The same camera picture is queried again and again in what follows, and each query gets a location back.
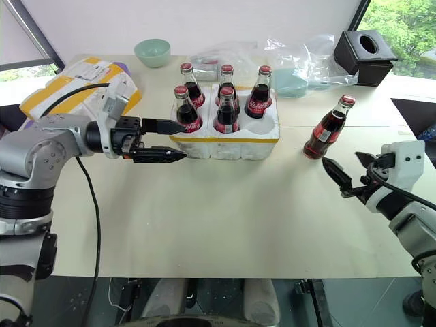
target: tissue box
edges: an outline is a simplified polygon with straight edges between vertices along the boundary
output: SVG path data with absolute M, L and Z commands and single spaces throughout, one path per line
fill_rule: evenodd
M 389 45 L 376 31 L 342 32 L 334 59 L 349 74 L 359 71 L 358 85 L 378 86 L 397 60 Z
M 239 131 L 223 134 L 215 130 L 213 120 L 218 111 L 215 98 L 219 85 L 212 88 L 202 87 L 206 97 L 203 106 L 198 110 L 203 120 L 203 126 L 193 133 L 178 133 L 170 136 L 181 150 L 188 153 L 191 158 L 222 160 L 262 160 L 267 158 L 279 141 L 279 116 L 277 114 L 277 98 L 271 90 L 272 104 L 264 113 L 263 118 L 253 119 L 245 114 L 244 107 L 251 90 L 238 89 L 240 114 L 238 116 Z M 171 119 L 176 118 L 175 105 Z

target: cola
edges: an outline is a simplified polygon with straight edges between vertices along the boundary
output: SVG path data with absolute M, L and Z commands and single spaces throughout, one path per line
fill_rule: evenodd
M 239 108 L 239 98 L 238 95 L 236 94 L 236 89 L 234 88 L 234 83 L 233 83 L 233 66 L 231 65 L 222 65 L 221 66 L 221 81 L 219 83 L 219 90 L 218 90 L 218 95 L 215 99 L 215 104 L 217 106 L 219 106 L 219 100 L 220 100 L 220 95 L 221 95 L 221 90 L 224 87 L 231 87 L 233 89 L 234 95 L 233 95 L 233 100 L 234 100 L 234 107 L 236 109 L 236 113 L 239 114 L 240 113 L 240 108 Z
M 234 133 L 239 130 L 238 114 L 234 107 L 234 91 L 231 87 L 223 87 L 219 95 L 221 101 L 213 127 L 220 133 Z
M 186 133 L 198 131 L 203 125 L 196 107 L 189 98 L 188 88 L 181 85 L 174 89 L 176 95 L 177 121 L 185 126 Z
M 260 66 L 258 80 L 245 103 L 245 113 L 251 118 L 262 118 L 265 109 L 272 104 L 270 80 L 271 67 Z
M 355 102 L 353 97 L 343 95 L 333 110 L 324 116 L 303 148 L 308 158 L 319 159 L 326 154 L 328 147 L 336 142 L 345 125 L 348 110 Z
M 180 66 L 182 73 L 182 83 L 185 85 L 189 92 L 189 98 L 192 104 L 198 109 L 206 99 L 200 86 L 197 83 L 196 77 L 193 75 L 193 68 L 191 63 L 182 63 Z

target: window frame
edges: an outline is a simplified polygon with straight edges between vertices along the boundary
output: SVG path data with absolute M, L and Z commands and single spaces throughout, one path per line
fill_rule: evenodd
M 357 7 L 352 22 L 349 24 L 348 31 L 357 31 L 357 28 L 359 27 L 363 16 L 367 12 L 370 2 L 371 0 L 360 0 L 359 6 Z
M 38 27 L 21 0 L 2 0 L 2 2 L 44 58 L 0 65 L 0 72 L 17 68 L 52 64 L 57 67 L 57 70 L 55 71 L 56 74 L 64 69 L 64 62 L 51 46 L 50 42 L 42 33 L 41 29 Z

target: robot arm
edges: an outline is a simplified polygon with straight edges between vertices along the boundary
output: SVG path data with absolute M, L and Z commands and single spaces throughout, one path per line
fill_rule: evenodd
M 95 152 L 135 163 L 186 157 L 171 148 L 145 148 L 141 137 L 146 132 L 175 134 L 185 128 L 173 121 L 121 116 L 127 91 L 122 80 L 113 82 L 97 121 L 72 114 L 44 116 L 0 140 L 0 326 L 28 326 L 34 281 L 53 271 L 57 235 L 50 233 L 51 203 L 69 159 Z
M 367 169 L 353 188 L 351 178 L 334 160 L 323 158 L 327 174 L 339 185 L 344 198 L 356 196 L 372 213 L 382 213 L 389 228 L 414 260 L 422 275 L 425 310 L 423 326 L 436 326 L 436 210 L 435 205 L 411 191 L 424 172 L 424 142 L 421 140 L 385 144 L 380 156 L 356 155 Z

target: black tissue box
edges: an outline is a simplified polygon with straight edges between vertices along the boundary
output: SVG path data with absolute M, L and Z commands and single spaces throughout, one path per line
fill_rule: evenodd
M 376 31 L 342 32 L 336 48 L 335 61 L 348 74 L 359 71 L 358 85 L 378 86 L 392 69 L 397 57 Z

